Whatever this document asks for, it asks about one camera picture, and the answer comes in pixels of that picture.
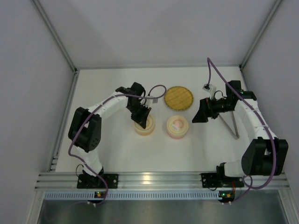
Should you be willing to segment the stainless steel tongs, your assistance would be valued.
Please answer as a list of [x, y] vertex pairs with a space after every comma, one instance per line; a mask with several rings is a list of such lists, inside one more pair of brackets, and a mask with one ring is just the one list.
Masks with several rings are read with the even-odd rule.
[[218, 118], [235, 140], [240, 138], [234, 112], [219, 114]]

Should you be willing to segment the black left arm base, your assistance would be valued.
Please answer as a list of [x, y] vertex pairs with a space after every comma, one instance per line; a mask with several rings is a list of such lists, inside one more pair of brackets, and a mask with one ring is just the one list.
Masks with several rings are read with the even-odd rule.
[[[118, 174], [103, 174], [101, 176], [109, 189], [118, 188]], [[104, 182], [97, 176], [80, 174], [77, 182], [78, 189], [105, 189]]]

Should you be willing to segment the cream lid pink handle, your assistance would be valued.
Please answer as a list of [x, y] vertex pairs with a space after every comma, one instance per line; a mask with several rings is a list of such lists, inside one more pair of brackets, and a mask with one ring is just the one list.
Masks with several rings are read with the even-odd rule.
[[167, 121], [166, 128], [170, 127], [174, 128], [175, 130], [189, 129], [189, 123], [183, 116], [175, 115], [170, 117]]

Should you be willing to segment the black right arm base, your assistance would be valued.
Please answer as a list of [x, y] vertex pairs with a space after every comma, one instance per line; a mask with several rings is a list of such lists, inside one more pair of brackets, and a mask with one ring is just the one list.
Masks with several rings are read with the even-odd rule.
[[202, 187], [209, 189], [216, 188], [236, 188], [244, 187], [241, 177], [228, 177], [225, 175], [224, 163], [216, 166], [216, 171], [212, 173], [201, 173]]

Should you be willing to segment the cream lid orange handle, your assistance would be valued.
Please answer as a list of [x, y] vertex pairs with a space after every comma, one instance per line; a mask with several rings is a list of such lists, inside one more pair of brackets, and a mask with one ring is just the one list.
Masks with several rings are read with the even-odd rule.
[[147, 125], [146, 125], [145, 129], [143, 129], [137, 123], [134, 122], [135, 131], [136, 130], [152, 130], [152, 129], [154, 130], [154, 128], [155, 128], [155, 119], [151, 114], [148, 116]]

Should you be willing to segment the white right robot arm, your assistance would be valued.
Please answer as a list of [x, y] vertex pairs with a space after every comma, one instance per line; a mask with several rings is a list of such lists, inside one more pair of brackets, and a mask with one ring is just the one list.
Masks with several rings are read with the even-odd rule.
[[206, 123], [221, 113], [236, 112], [241, 119], [250, 141], [241, 159], [224, 162], [217, 171], [224, 177], [281, 175], [288, 151], [288, 143], [279, 139], [266, 124], [255, 94], [241, 88], [241, 82], [232, 80], [226, 84], [226, 96], [220, 99], [204, 98], [193, 123]]

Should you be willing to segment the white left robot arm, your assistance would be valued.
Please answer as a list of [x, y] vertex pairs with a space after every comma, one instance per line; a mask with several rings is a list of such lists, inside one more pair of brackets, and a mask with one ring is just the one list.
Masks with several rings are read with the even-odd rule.
[[83, 176], [97, 179], [103, 173], [96, 151], [101, 140], [103, 120], [126, 108], [131, 113], [130, 118], [142, 129], [146, 128], [151, 107], [142, 101], [148, 101], [152, 97], [146, 96], [144, 92], [143, 86], [134, 82], [129, 88], [117, 88], [107, 99], [92, 107], [76, 109], [68, 132], [71, 140], [68, 154], [82, 162]]

